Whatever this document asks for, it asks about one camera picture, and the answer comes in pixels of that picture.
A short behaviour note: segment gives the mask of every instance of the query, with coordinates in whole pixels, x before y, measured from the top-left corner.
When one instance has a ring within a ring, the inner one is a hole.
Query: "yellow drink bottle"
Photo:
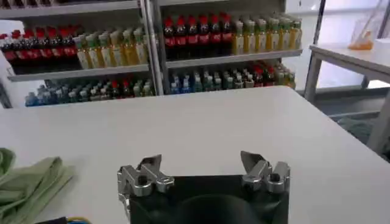
[[[266,28],[267,22],[263,19],[257,20],[257,34],[256,34],[256,51],[257,52],[265,52],[266,51]]]
[[[300,49],[302,42],[302,22],[300,20],[296,20],[293,22],[293,27],[291,29],[290,36],[290,49]]]
[[[244,53],[244,35],[243,23],[240,20],[235,21],[235,33],[233,34],[233,54],[239,55]]]
[[[123,32],[124,38],[124,53],[126,55],[127,64],[129,65],[137,65],[139,64],[137,50],[135,49],[135,45],[133,42],[133,38],[131,36],[132,30],[127,29]]]

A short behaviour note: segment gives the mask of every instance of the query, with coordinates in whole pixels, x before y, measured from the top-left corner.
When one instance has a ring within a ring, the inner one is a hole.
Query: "shelf rack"
[[[45,72],[38,74],[26,74],[26,75],[9,75],[7,78],[11,82],[26,82],[36,80],[52,80],[52,79],[70,79],[79,77],[99,76],[99,75],[111,75],[128,72],[146,72],[149,70],[148,65],[133,65],[133,66],[121,66],[113,68],[96,68],[74,71],[60,71],[60,72]]]
[[[30,18],[38,16],[72,15],[80,13],[106,12],[138,9],[137,1],[98,2],[73,5],[58,5],[25,9],[0,10],[0,19]]]

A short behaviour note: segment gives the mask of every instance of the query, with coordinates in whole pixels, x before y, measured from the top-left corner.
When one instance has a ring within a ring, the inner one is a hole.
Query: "red label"
[[[7,59],[7,61],[12,61],[16,58],[16,55],[13,51],[8,51],[4,53],[4,57]]]
[[[165,38],[165,45],[167,45],[169,47],[175,46],[175,38],[174,37]]]
[[[36,58],[41,57],[41,53],[38,49],[32,49],[31,51],[29,51],[29,54],[30,54],[30,58],[32,58],[32,59],[36,59]]]
[[[51,58],[53,57],[53,51],[51,49],[41,49],[41,55],[44,58]]]
[[[192,35],[192,36],[188,36],[188,43],[189,44],[197,44],[198,42],[198,39],[199,39],[199,35]]]
[[[232,41],[232,33],[223,33],[222,34],[223,42],[231,42]]]
[[[53,51],[53,54],[54,54],[54,56],[56,56],[56,57],[61,57],[63,54],[64,54],[64,49],[63,48],[60,48],[60,47],[58,47],[58,48],[53,48],[53,49],[51,49],[52,51]]]
[[[206,35],[199,35],[199,42],[200,42],[201,44],[208,44],[209,39],[210,39],[209,34],[206,34]]]
[[[176,37],[176,44],[177,45],[186,45],[187,44],[187,39],[185,37]]]
[[[212,43],[219,43],[221,42],[221,34],[212,34],[211,35],[211,42]]]

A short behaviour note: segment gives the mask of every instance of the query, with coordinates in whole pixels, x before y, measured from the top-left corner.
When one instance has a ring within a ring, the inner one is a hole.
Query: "beverage bottle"
[[[302,41],[302,29],[301,20],[295,20],[293,22],[293,28],[291,29],[290,36],[290,49],[300,49],[301,41]]]
[[[79,64],[79,59],[77,56],[76,44],[71,35],[71,30],[62,27],[60,29],[60,33],[62,36],[62,44],[64,47],[64,54],[69,68],[71,69],[81,69]]]
[[[134,97],[140,97],[141,96],[141,87],[140,87],[139,84],[134,85],[133,93],[134,93]]]
[[[218,56],[221,54],[221,26],[219,25],[218,16],[211,15],[210,26],[210,50],[212,56]]]
[[[119,92],[119,86],[117,81],[112,82],[112,98],[113,99],[121,98],[121,93]]]
[[[129,82],[128,81],[123,81],[123,97],[124,98],[130,98],[133,97],[132,91],[130,90],[129,87]]]
[[[92,61],[92,67],[103,68],[104,67],[103,56],[101,55],[101,52],[99,52],[98,47],[96,46],[96,40],[93,34],[87,36],[87,42],[88,42],[88,53]]]
[[[245,88],[253,88],[255,86],[255,82],[253,80],[253,75],[249,74],[247,76],[247,80],[245,81]]]
[[[285,51],[289,49],[290,44],[290,24],[291,20],[287,18],[280,19],[280,29],[279,29],[279,45],[278,49]]]
[[[147,51],[146,51],[146,45],[143,40],[143,30],[142,27],[137,28],[134,31],[134,37],[135,37],[135,49],[136,54],[138,56],[138,61],[140,64],[147,64]]]
[[[128,65],[137,65],[140,63],[138,60],[137,50],[135,49],[134,40],[132,38],[132,29],[127,29],[123,32],[124,38],[124,52],[126,54]]]
[[[244,52],[253,54],[256,52],[255,22],[251,19],[245,21]]]
[[[88,102],[90,98],[88,97],[88,92],[86,90],[80,91],[80,102]]]
[[[196,76],[194,82],[194,93],[199,93],[199,92],[203,92],[203,86],[202,86],[202,82],[200,82],[200,77]]]
[[[187,51],[187,29],[184,24],[184,16],[180,16],[177,20],[176,32],[175,32],[175,46],[178,59],[188,58]]]
[[[75,37],[73,38],[76,48],[77,48],[77,58],[79,59],[79,63],[81,65],[82,69],[90,69],[90,63],[88,62],[88,59],[90,59],[89,54],[87,50],[83,49],[82,44],[81,44],[81,39],[80,37]]]
[[[267,32],[266,50],[276,51],[279,43],[279,20],[271,18],[270,25],[270,30]]]
[[[199,34],[195,17],[188,18],[188,52],[191,58],[199,56]]]
[[[235,21],[235,33],[233,34],[233,54],[244,53],[243,23],[240,20]]]
[[[263,19],[257,20],[257,33],[256,33],[256,51],[266,52],[266,35],[267,22]]]
[[[209,57],[210,56],[210,30],[208,26],[207,17],[201,15],[199,17],[200,26],[199,26],[199,57]]]
[[[175,37],[173,20],[168,17],[164,21],[164,38],[165,38],[165,54],[167,60],[176,59],[177,53],[175,52]]]
[[[5,59],[10,63],[11,67],[13,68],[14,72],[16,73],[16,69],[19,68],[19,58],[15,54],[13,50],[13,39],[9,38],[7,34],[3,34],[0,38],[2,44],[1,44],[1,51],[4,54]]]
[[[190,93],[190,92],[191,92],[190,84],[188,83],[188,80],[186,79],[183,82],[182,93]]]
[[[77,98],[77,94],[74,91],[71,91],[68,95],[69,95],[69,102],[77,103],[79,101]]]
[[[113,55],[115,58],[115,65],[116,66],[125,66],[126,64],[126,59],[123,57],[124,52],[123,48],[121,47],[121,40],[119,39],[119,32],[114,31],[110,34],[111,38],[111,48],[113,51]]]
[[[102,57],[105,67],[114,67],[115,58],[112,49],[108,43],[109,37],[106,33],[99,35],[99,42],[101,46]]]
[[[222,20],[222,44],[221,44],[221,55],[232,54],[232,24],[230,23],[230,15],[222,13],[220,15]]]

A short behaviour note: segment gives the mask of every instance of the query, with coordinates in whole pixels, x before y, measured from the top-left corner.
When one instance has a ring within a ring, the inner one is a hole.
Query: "bottle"
[[[121,41],[119,40],[119,32],[118,31],[114,31],[110,34],[110,38],[111,38],[111,48],[112,48],[112,51],[113,51],[113,55],[114,55],[114,58],[115,58],[115,65],[116,66],[125,66],[125,61],[126,59],[123,58],[123,55],[122,52],[122,47],[121,47]]]
[[[201,15],[199,17],[200,26],[199,26],[199,57],[209,57],[210,56],[210,30],[208,27],[207,17]]]
[[[138,56],[138,61],[140,64],[147,64],[147,52],[143,41],[142,27],[139,27],[134,31],[134,37],[136,42],[135,49],[137,51],[136,54]]]
[[[253,80],[253,75],[249,74],[247,80],[245,80],[245,88],[253,88],[254,86],[255,82]]]
[[[279,44],[278,49],[281,51],[286,51],[289,49],[290,45],[290,23],[291,21],[286,18],[280,19],[280,29],[279,29]]]
[[[222,48],[221,27],[219,25],[218,16],[216,15],[211,15],[210,43],[211,56],[219,56]]]
[[[221,13],[222,21],[222,41],[221,41],[221,55],[232,54],[232,25],[230,23],[230,15]]]
[[[99,42],[101,46],[102,57],[105,67],[114,67],[115,58],[112,52],[112,49],[108,45],[108,36],[106,34],[99,35]]]
[[[123,32],[124,38],[124,52],[126,54],[127,64],[128,65],[137,65],[139,64],[137,50],[135,49],[135,44],[132,38],[132,29],[127,29]]]
[[[80,63],[77,56],[77,50],[72,35],[67,28],[61,28],[62,44],[64,47],[64,57],[67,65],[71,69],[80,69]]]
[[[270,19],[271,28],[267,33],[267,43],[266,50],[267,51],[276,51],[278,49],[279,43],[279,20],[278,19]]]
[[[130,87],[129,87],[129,82],[128,81],[123,81],[123,97],[124,98],[130,98],[130,97],[133,97],[133,94],[130,90]]]
[[[266,35],[267,22],[263,19],[257,20],[257,34],[256,34],[256,51],[266,52]]]
[[[96,46],[96,40],[93,34],[87,36],[88,53],[90,55],[93,68],[104,68],[104,60],[101,52]]]
[[[233,34],[233,54],[244,53],[243,23],[240,20],[235,21],[235,33]]]
[[[190,84],[188,83],[188,80],[185,80],[183,82],[182,93],[190,93],[190,92],[191,92]]]
[[[199,56],[199,34],[195,17],[188,18],[188,53],[190,58]]]
[[[177,59],[186,59],[189,56],[187,51],[187,29],[184,22],[184,16],[180,16],[176,24],[175,46]]]
[[[177,87],[176,82],[171,83],[171,94],[180,94],[179,88]]]
[[[194,93],[199,93],[199,92],[203,92],[203,86],[202,86],[202,82],[200,82],[200,77],[196,76],[194,82]]]
[[[112,98],[119,99],[121,97],[121,93],[119,92],[119,86],[117,81],[112,82]]]
[[[248,19],[245,21],[245,27],[244,52],[247,54],[253,54],[256,52],[255,22]]]
[[[302,41],[301,20],[294,21],[290,36],[290,49],[300,49]]]

